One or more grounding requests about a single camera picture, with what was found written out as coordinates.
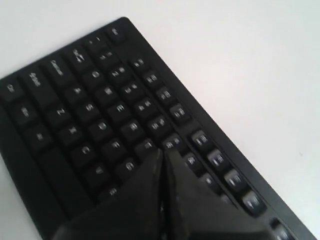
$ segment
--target keycap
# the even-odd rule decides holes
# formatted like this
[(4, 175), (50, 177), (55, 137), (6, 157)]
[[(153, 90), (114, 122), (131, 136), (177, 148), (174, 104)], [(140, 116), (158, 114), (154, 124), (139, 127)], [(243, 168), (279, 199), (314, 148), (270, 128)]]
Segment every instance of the keycap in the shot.
[(122, 87), (120, 93), (128, 104), (133, 104), (145, 95), (145, 91), (135, 81)]
[(149, 69), (149, 64), (141, 56), (135, 56), (129, 60), (129, 65), (133, 68), (133, 70), (141, 74), (144, 71)]
[(69, 111), (60, 103), (45, 113), (46, 119), (52, 128), (58, 128), (72, 118)]
[(166, 86), (160, 88), (155, 94), (159, 102), (165, 107), (169, 107), (176, 102), (176, 98), (170, 93)]
[(126, 40), (126, 36), (117, 27), (108, 27), (105, 33), (114, 45), (119, 45)]
[(131, 73), (127, 67), (120, 65), (109, 72), (108, 79), (114, 86), (120, 87), (131, 79)]
[(142, 140), (146, 133), (137, 120), (131, 120), (120, 129), (124, 139), (128, 144)]
[(38, 114), (35, 108), (28, 101), (16, 103), (9, 108), (13, 120), (20, 126), (24, 127), (37, 120)]
[(87, 99), (87, 93), (80, 84), (74, 84), (64, 91), (64, 97), (70, 105), (77, 104)]
[(229, 160), (227, 160), (218, 149), (211, 151), (206, 158), (208, 159), (210, 166), (220, 173), (231, 166)]
[(50, 57), (43, 64), (43, 68), (58, 88), (63, 88), (76, 81), (65, 61), (59, 56)]
[(171, 107), (170, 113), (171, 113), (173, 120), (178, 125), (183, 125), (188, 120), (191, 119), (190, 114), (186, 112), (186, 110), (184, 109), (183, 106), (181, 106), (181, 104), (177, 104), (177, 105), (174, 105), (173, 107)]
[(221, 194), (220, 199), (225, 204), (233, 205), (233, 202), (231, 201), (231, 199), (225, 193)]
[(236, 193), (244, 190), (248, 184), (246, 180), (237, 172), (237, 170), (232, 169), (225, 176), (224, 179), (228, 186)]
[(83, 174), (83, 177), (91, 190), (100, 188), (110, 179), (110, 175), (102, 163), (97, 163), (90, 167)]
[(104, 75), (98, 69), (93, 69), (84, 74), (82, 81), (89, 91), (96, 89), (106, 82)]
[(198, 130), (197, 132), (192, 134), (191, 141), (202, 154), (206, 154), (215, 147), (214, 143), (202, 130)]
[(205, 170), (202, 163), (192, 152), (186, 154), (183, 157), (183, 160), (195, 174), (201, 174)]
[(53, 139), (43, 124), (29, 128), (24, 131), (23, 136), (34, 153), (38, 153), (53, 144)]
[(65, 51), (65, 58), (78, 74), (94, 67), (90, 57), (81, 46), (69, 48)]
[(134, 105), (134, 110), (142, 122), (149, 120), (159, 113), (157, 107), (148, 97), (136, 103)]
[(243, 198), (242, 202), (250, 215), (252, 216), (258, 216), (260, 215), (265, 209), (266, 205), (261, 200), (261, 198), (254, 192), (249, 191)]
[(124, 123), (132, 116), (129, 108), (122, 101), (108, 108), (107, 113), (116, 125)]
[(105, 85), (101, 89), (97, 90), (94, 96), (101, 107), (111, 106), (118, 101), (119, 98), (118, 94), (109, 85)]
[(111, 50), (106, 50), (98, 54), (95, 58), (96, 64), (102, 71), (105, 73), (112, 69), (115, 65), (120, 62), (120, 59), (116, 56), (116, 54)]
[(146, 86), (152, 91), (156, 91), (163, 85), (163, 82), (160, 80), (158, 74), (153, 70), (143, 74), (142, 79)]
[(12, 103), (13, 101), (21, 98), (24, 95), (25, 92), (23, 91), (17, 80), (0, 86), (0, 99), (4, 100), (6, 103)]
[(75, 112), (78, 119), (83, 124), (88, 124), (100, 117), (100, 111), (92, 101), (87, 101), (82, 104), (75, 110)]
[(221, 190), (220, 186), (218, 183), (213, 179), (213, 177), (209, 173), (203, 174), (199, 178), (200, 182), (204, 183), (207, 185), (214, 193), (218, 194)]
[(104, 202), (109, 200), (111, 197), (115, 196), (119, 192), (119, 186), (117, 184), (111, 184), (104, 188), (103, 191), (101, 191), (97, 197), (98, 201)]
[(146, 158), (154, 151), (157, 151), (157, 147), (149, 138), (134, 147), (134, 152), (140, 162), (146, 160)]
[(273, 230), (273, 235), (276, 240), (295, 240), (294, 237), (289, 233), (289, 231), (282, 224), (279, 224)]
[(97, 158), (95, 150), (88, 142), (76, 147), (70, 152), (70, 155), (72, 164), (76, 168), (83, 168)]
[(75, 124), (70, 124), (58, 132), (58, 138), (65, 147), (71, 147), (83, 139), (83, 133)]
[(106, 158), (106, 161), (110, 164), (114, 164), (121, 159), (124, 159), (127, 155), (127, 149), (123, 143), (118, 139), (114, 138), (101, 147), (101, 152)]
[(165, 139), (162, 142), (162, 146), (164, 150), (177, 149), (180, 154), (183, 154), (188, 149), (186, 143), (177, 133), (174, 133)]
[(27, 71), (21, 75), (21, 78), (41, 109), (45, 109), (59, 100), (46, 77), (38, 69)]
[(91, 138), (96, 142), (100, 143), (103, 140), (108, 140), (114, 135), (114, 131), (107, 123), (106, 120), (100, 119), (89, 126), (88, 132)]
[(127, 181), (136, 171), (137, 164), (132, 157), (127, 158), (123, 163), (115, 168), (115, 174), (124, 183)]
[(172, 131), (171, 124), (162, 115), (149, 121), (147, 127), (156, 140), (164, 138)]
[(38, 163), (69, 217), (74, 218), (94, 207), (68, 161), (57, 148), (42, 155)]
[(90, 55), (95, 56), (103, 49), (108, 47), (107, 42), (100, 35), (91, 35), (84, 43), (84, 48), (89, 52)]

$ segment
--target key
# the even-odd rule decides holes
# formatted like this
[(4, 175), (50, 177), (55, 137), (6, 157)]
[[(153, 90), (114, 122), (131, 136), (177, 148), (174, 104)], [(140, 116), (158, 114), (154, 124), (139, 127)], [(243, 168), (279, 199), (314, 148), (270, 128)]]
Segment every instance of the key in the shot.
[(70, 105), (77, 104), (87, 98), (86, 91), (79, 84), (68, 88), (63, 95)]
[(109, 72), (108, 78), (114, 86), (120, 87), (130, 80), (131, 73), (124, 65), (120, 65)]
[(110, 179), (110, 175), (102, 163), (97, 163), (90, 167), (83, 174), (83, 177), (91, 190), (100, 188)]
[(116, 125), (122, 124), (131, 118), (129, 108), (122, 101), (108, 108), (107, 113)]
[(156, 96), (160, 103), (165, 107), (169, 107), (176, 102), (176, 98), (170, 93), (166, 86), (160, 88), (156, 92)]
[(48, 110), (45, 116), (53, 128), (58, 128), (72, 119), (69, 111), (61, 103)]
[(190, 115), (185, 111), (184, 107), (181, 104), (174, 105), (170, 108), (170, 113), (178, 125), (183, 125), (188, 120), (190, 120)]
[(215, 147), (214, 143), (208, 139), (202, 130), (198, 130), (192, 134), (191, 141), (202, 154), (207, 153)]
[(119, 192), (119, 186), (117, 184), (111, 184), (107, 186), (103, 191), (101, 191), (97, 197), (98, 201), (104, 202), (109, 200), (111, 197), (115, 196)]
[(100, 35), (91, 35), (84, 43), (84, 48), (91, 54), (95, 56), (103, 49), (108, 47), (106, 41)]
[(94, 96), (101, 107), (110, 106), (118, 100), (118, 94), (109, 85), (97, 90)]
[(157, 148), (149, 138), (134, 147), (134, 152), (139, 158), (140, 162), (146, 160), (146, 158), (154, 151), (157, 151)]
[(89, 126), (88, 132), (96, 143), (110, 139), (114, 135), (114, 131), (104, 119), (100, 119)]
[(248, 186), (243, 177), (235, 169), (229, 171), (224, 176), (224, 179), (229, 187), (236, 193), (244, 190)]
[(57, 148), (44, 154), (38, 163), (69, 217), (74, 218), (94, 207), (68, 161)]
[(225, 204), (233, 205), (233, 202), (231, 201), (231, 199), (225, 193), (221, 194), (220, 199)]
[(201, 174), (205, 170), (202, 163), (192, 152), (189, 152), (187, 155), (185, 155), (183, 160), (196, 175)]
[(0, 86), (0, 99), (3, 99), (7, 104), (12, 103), (24, 95), (25, 92), (17, 80)]
[(207, 159), (211, 163), (213, 169), (218, 172), (224, 172), (226, 169), (230, 167), (230, 162), (223, 156), (223, 154), (218, 149), (211, 151), (207, 155)]
[(76, 81), (75, 76), (59, 56), (48, 59), (43, 67), (58, 88), (63, 88)]
[(114, 138), (110, 142), (102, 146), (101, 152), (106, 158), (107, 162), (114, 164), (119, 160), (125, 158), (127, 149), (118, 138)]
[(92, 163), (97, 155), (92, 146), (85, 142), (70, 152), (71, 160), (76, 168), (83, 168)]
[(138, 74), (143, 73), (144, 71), (148, 70), (150, 67), (149, 64), (147, 64), (141, 56), (135, 56), (131, 58), (129, 61), (129, 65)]
[(273, 235), (276, 240), (295, 240), (294, 237), (289, 233), (289, 231), (282, 224), (279, 224), (273, 230)]
[(23, 136), (34, 153), (38, 153), (53, 144), (49, 131), (43, 124), (29, 128), (23, 133)]
[(149, 121), (147, 127), (156, 140), (162, 139), (172, 131), (172, 126), (162, 115)]
[(59, 100), (48, 80), (38, 69), (28, 71), (21, 77), (27, 90), (41, 109), (45, 109)]
[(157, 107), (148, 97), (135, 104), (134, 110), (142, 122), (145, 122), (146, 120), (156, 116), (159, 113)]
[(70, 124), (58, 132), (58, 138), (65, 147), (77, 144), (83, 137), (80, 128), (75, 124)]
[(9, 111), (14, 121), (20, 127), (25, 127), (38, 118), (35, 108), (28, 101), (16, 103)]
[(162, 142), (162, 147), (164, 150), (175, 148), (179, 151), (180, 154), (183, 154), (188, 149), (185, 142), (177, 133), (172, 134), (166, 140), (164, 140)]
[(137, 165), (132, 157), (127, 158), (123, 163), (115, 168), (115, 174), (124, 183), (127, 181), (137, 170)]
[(132, 81), (122, 87), (120, 92), (129, 104), (133, 104), (134, 102), (143, 98), (145, 95), (145, 91), (135, 81)]
[(158, 74), (153, 70), (145, 73), (142, 76), (142, 79), (144, 83), (147, 85), (147, 87), (152, 91), (156, 91), (163, 85), (163, 82), (160, 80)]
[(94, 90), (95, 88), (99, 87), (100, 85), (106, 82), (104, 75), (98, 69), (94, 69), (84, 74), (82, 76), (82, 80), (84, 86), (89, 91)]
[(214, 193), (218, 194), (221, 191), (220, 186), (209, 173), (203, 174), (199, 180), (207, 185)]
[(145, 131), (137, 122), (137, 120), (132, 120), (128, 122), (120, 129), (120, 131), (127, 143), (130, 145), (142, 140), (146, 136)]
[(114, 45), (119, 45), (126, 40), (126, 36), (117, 27), (108, 27), (105, 33)]
[(252, 216), (255, 216), (255, 217), (260, 215), (266, 209), (265, 203), (252, 190), (249, 191), (242, 198), (242, 202), (243, 202), (244, 206), (246, 207), (246, 210), (249, 212), (249, 214), (252, 215)]
[(78, 74), (94, 67), (93, 62), (81, 46), (68, 49), (65, 52), (65, 58)]
[(95, 62), (103, 70), (103, 72), (107, 72), (112, 69), (112, 67), (120, 63), (120, 59), (113, 51), (106, 50), (95, 58)]
[(100, 117), (100, 112), (92, 101), (82, 104), (75, 112), (82, 124), (88, 124)]

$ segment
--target white desk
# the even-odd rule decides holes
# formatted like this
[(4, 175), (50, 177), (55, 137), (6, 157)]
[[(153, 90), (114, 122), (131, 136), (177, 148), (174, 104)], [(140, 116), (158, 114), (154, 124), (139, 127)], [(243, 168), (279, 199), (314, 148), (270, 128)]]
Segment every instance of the white desk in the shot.
[[(319, 10), (318, 0), (3, 0), (0, 78), (129, 17), (320, 239)], [(40, 239), (2, 159), (0, 239)]]

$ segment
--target black keyboard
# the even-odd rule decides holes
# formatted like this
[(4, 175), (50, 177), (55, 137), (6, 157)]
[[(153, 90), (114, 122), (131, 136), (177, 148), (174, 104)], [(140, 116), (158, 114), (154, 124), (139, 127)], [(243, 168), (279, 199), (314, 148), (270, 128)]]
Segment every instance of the black keyboard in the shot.
[(44, 240), (157, 148), (277, 240), (315, 240), (127, 18), (5, 77), (0, 101), (1, 154)]

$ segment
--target keyboard frame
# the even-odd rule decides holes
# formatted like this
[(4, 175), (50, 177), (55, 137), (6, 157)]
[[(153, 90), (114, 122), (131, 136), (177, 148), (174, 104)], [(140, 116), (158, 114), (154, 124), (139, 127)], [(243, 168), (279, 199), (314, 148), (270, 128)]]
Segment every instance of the keyboard frame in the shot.
[[(115, 26), (122, 30), (127, 36), (127, 41), (119, 46), (113, 46), (113, 50), (123, 63), (128, 62), (128, 56), (135, 56), (140, 54), (150, 63), (151, 67), (155, 69), (161, 76), (165, 83), (164, 85), (176, 96), (178, 101), (190, 113), (192, 121), (183, 126), (173, 124), (175, 132), (177, 132), (187, 146), (195, 153), (206, 170), (217, 180), (221, 185), (222, 182), (216, 178), (216, 174), (212, 171), (207, 162), (201, 157), (198, 151), (190, 143), (190, 136), (198, 129), (204, 130), (207, 135), (213, 140), (214, 144), (224, 153), (231, 161), (232, 166), (242, 174), (242, 177), (248, 182), (248, 185), (259, 195), (267, 206), (267, 210), (257, 217), (258, 220), (263, 221), (269, 225), (274, 219), (278, 219), (289, 232), (299, 240), (316, 240), (316, 238), (309, 232), (305, 225), (298, 219), (298, 217), (291, 211), (291, 209), (284, 203), (284, 201), (277, 195), (272, 187), (263, 179), (258, 171), (250, 164), (246, 157), (239, 151), (239, 149), (232, 143), (227, 135), (219, 128), (219, 126), (212, 120), (208, 113), (201, 107), (191, 93), (179, 81), (174, 73), (169, 69), (165, 62), (158, 56), (155, 50), (149, 45), (147, 40), (140, 34), (135, 26), (126, 17), (107, 24), (88, 35), (58, 49), (57, 51), (31, 63), (30, 65), (6, 76), (0, 81), (0, 85), (9, 79), (16, 78), (21, 71), (32, 66), (38, 66), (49, 56), (60, 54), (66, 48), (74, 44), (81, 44), (91, 34), (100, 33), (108, 26)], [(153, 102), (160, 106), (155, 96), (145, 87), (144, 90), (148, 93), (148, 97)], [(171, 119), (167, 112), (159, 108), (162, 115), (167, 119)], [(48, 186), (47, 181), (42, 176), (42, 173), (36, 166), (36, 163), (25, 146), (20, 137), (16, 127), (12, 123), (10, 116), (7, 114), (5, 108), (0, 105), (0, 151), (4, 162), (10, 172), (13, 182), (34, 221), (40, 235), (43, 239), (50, 238), (52, 234), (52, 227), (64, 218), (64, 213), (60, 207), (59, 201), (55, 198)], [(222, 185), (223, 190), (230, 197), (232, 202), (241, 210), (242, 207), (237, 203), (235, 198), (230, 194), (230, 191)]]

